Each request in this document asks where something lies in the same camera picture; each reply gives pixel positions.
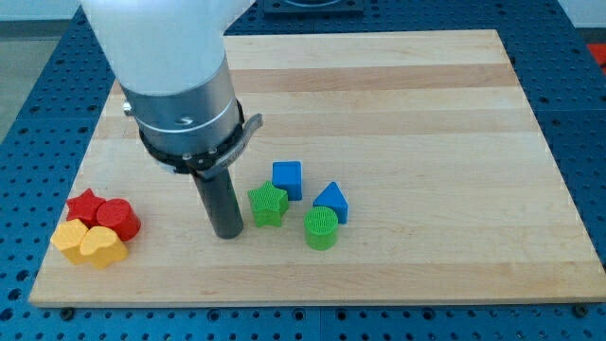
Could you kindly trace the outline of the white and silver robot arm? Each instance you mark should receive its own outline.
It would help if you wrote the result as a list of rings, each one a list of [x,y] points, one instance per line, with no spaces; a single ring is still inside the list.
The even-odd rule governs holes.
[[[252,0],[81,0],[158,161],[210,179],[243,152],[260,117],[245,122],[223,35]]]

